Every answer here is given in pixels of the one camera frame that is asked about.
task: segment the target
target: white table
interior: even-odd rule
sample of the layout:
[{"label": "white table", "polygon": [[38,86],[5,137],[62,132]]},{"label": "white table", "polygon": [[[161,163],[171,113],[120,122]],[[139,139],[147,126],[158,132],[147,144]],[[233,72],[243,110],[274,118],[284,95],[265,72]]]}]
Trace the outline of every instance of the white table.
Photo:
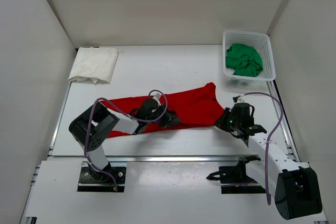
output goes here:
[{"label": "white table", "polygon": [[[82,156],[83,150],[68,131],[69,124],[98,97],[115,99],[147,95],[152,89],[174,93],[195,89],[208,82],[216,84],[216,97],[222,107],[233,105],[238,94],[261,91],[261,87],[237,86],[225,80],[222,46],[125,46],[110,84],[72,83],[57,132],[53,156]],[[269,97],[249,95],[246,102],[256,108],[255,122],[270,131],[277,123]],[[287,153],[279,128],[272,138]],[[108,138],[103,143],[108,156],[212,156],[253,153],[229,133],[214,127],[187,129]]]},{"label": "white table", "polygon": [[[109,160],[127,165],[125,192],[77,192],[83,151],[68,126],[96,98],[146,95],[152,89],[173,93],[214,82],[217,100],[223,107],[230,107],[232,97],[238,94],[269,92],[266,85],[255,88],[226,82],[221,46],[117,48],[120,54],[111,84],[72,83],[52,156],[39,169],[24,216],[36,217],[37,224],[97,220],[120,224],[209,221],[313,224],[326,220],[322,212],[286,221],[274,202],[270,207],[267,205],[264,194],[222,195],[219,182],[208,181],[206,176],[218,170],[219,164],[235,165],[237,156],[253,152],[241,140],[214,127],[107,139],[103,147]],[[255,122],[270,131],[278,120],[271,99],[251,95],[245,101],[256,108]],[[288,140],[287,131],[281,128],[272,140],[287,153],[284,133]]]},{"label": "white table", "polygon": [[82,160],[44,161],[27,217],[36,224],[175,224],[272,223],[313,224],[327,220],[324,212],[284,220],[265,194],[221,194],[219,182],[205,177],[217,162],[127,164],[125,192],[76,191]]}]

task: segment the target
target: plastic laundry basket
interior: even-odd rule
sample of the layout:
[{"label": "plastic laundry basket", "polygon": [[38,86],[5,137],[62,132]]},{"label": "plastic laundry basket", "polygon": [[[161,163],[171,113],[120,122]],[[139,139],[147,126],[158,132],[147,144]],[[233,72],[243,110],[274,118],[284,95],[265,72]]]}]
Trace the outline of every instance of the plastic laundry basket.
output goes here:
[{"label": "plastic laundry basket", "polygon": [[[226,67],[226,50],[233,43],[242,43],[254,47],[258,51],[263,60],[264,70],[257,77],[235,76],[233,75],[235,70]],[[275,68],[269,37],[266,34],[252,31],[225,31],[223,33],[223,71],[231,82],[257,86],[266,81],[273,81],[275,79]]]}]

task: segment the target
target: green cloth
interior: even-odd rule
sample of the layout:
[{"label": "green cloth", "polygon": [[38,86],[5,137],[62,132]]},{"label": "green cloth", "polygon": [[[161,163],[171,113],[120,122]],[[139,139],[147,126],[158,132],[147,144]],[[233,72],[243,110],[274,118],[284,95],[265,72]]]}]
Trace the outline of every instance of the green cloth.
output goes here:
[{"label": "green cloth", "polygon": [[260,54],[253,47],[235,43],[226,50],[226,67],[233,68],[236,76],[255,77],[264,67]]}]

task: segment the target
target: white cloth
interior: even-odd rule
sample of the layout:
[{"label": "white cloth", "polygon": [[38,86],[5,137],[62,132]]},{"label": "white cloth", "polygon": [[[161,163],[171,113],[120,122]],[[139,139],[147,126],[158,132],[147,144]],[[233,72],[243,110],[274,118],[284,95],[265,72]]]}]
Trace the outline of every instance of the white cloth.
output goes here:
[{"label": "white cloth", "polygon": [[78,49],[68,80],[79,82],[91,79],[94,84],[110,83],[117,58],[118,51],[115,48],[81,47]]}]

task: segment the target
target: wire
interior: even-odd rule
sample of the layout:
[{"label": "wire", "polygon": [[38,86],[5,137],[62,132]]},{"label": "wire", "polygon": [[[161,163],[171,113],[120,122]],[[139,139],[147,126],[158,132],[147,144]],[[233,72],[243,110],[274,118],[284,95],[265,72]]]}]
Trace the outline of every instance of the wire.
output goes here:
[{"label": "wire", "polygon": [[270,95],[270,94],[267,94],[267,93],[263,93],[263,92],[248,92],[248,93],[245,93],[243,95],[240,95],[238,97],[244,97],[246,95],[249,95],[249,94],[262,94],[262,95],[266,95],[268,97],[271,97],[274,101],[276,101],[280,107],[280,117],[279,117],[279,120],[277,122],[277,124],[274,126],[274,128],[270,131],[267,139],[266,139],[266,149],[265,149],[265,190],[266,190],[266,199],[267,199],[267,204],[270,206],[271,205],[271,194],[269,193],[269,186],[268,186],[268,150],[269,150],[269,143],[270,143],[270,139],[271,139],[271,136],[273,135],[273,133],[275,132],[275,130],[279,127],[281,121],[282,121],[282,118],[283,118],[283,107],[282,107],[282,104],[281,102],[275,98],[274,96]]},{"label": "wire", "polygon": [[235,184],[228,184],[228,185],[221,185],[221,187],[233,187],[233,186],[247,186],[252,182],[245,182],[245,183],[235,183]]},{"label": "wire", "polygon": [[118,189],[117,189],[117,182],[116,182],[115,178],[113,177],[113,175],[110,174],[109,172],[106,172],[106,171],[104,171],[104,170],[99,169],[98,167],[96,167],[96,166],[92,163],[90,157],[88,156],[88,145],[89,145],[89,138],[90,138],[91,124],[92,124],[92,119],[93,119],[94,110],[96,109],[96,106],[97,106],[98,102],[101,101],[101,100],[103,100],[103,101],[106,101],[106,102],[107,102],[108,104],[110,104],[111,106],[113,106],[119,113],[121,113],[121,114],[123,114],[123,115],[129,117],[130,119],[136,120],[136,121],[138,121],[138,122],[143,122],[143,123],[154,123],[154,122],[158,121],[161,117],[163,117],[164,113],[166,113],[167,108],[168,108],[168,100],[167,100],[167,97],[166,97],[165,94],[162,93],[160,90],[153,89],[153,90],[151,90],[151,92],[149,92],[148,96],[150,96],[151,93],[154,92],[154,91],[160,93],[160,94],[163,96],[163,98],[164,98],[164,100],[165,100],[165,102],[166,102],[166,106],[165,106],[163,112],[161,113],[161,115],[159,115],[156,119],[153,119],[153,120],[143,120],[143,119],[138,119],[138,118],[135,118],[135,117],[133,117],[133,116],[130,116],[130,115],[128,115],[127,113],[125,113],[125,112],[123,112],[122,110],[120,110],[116,105],[113,104],[113,102],[111,102],[111,101],[109,101],[109,100],[107,100],[106,98],[103,98],[103,97],[100,97],[100,98],[96,99],[96,100],[94,101],[93,105],[92,105],[92,109],[91,109],[90,117],[89,117],[89,122],[88,122],[88,128],[87,128],[86,137],[85,137],[84,157],[88,160],[88,162],[90,163],[90,166],[91,166],[93,169],[95,169],[96,171],[98,171],[98,172],[100,172],[100,173],[103,173],[103,174],[108,175],[108,176],[112,179],[112,181],[113,181],[113,183],[114,183],[115,190],[116,190],[115,192],[118,192]]}]

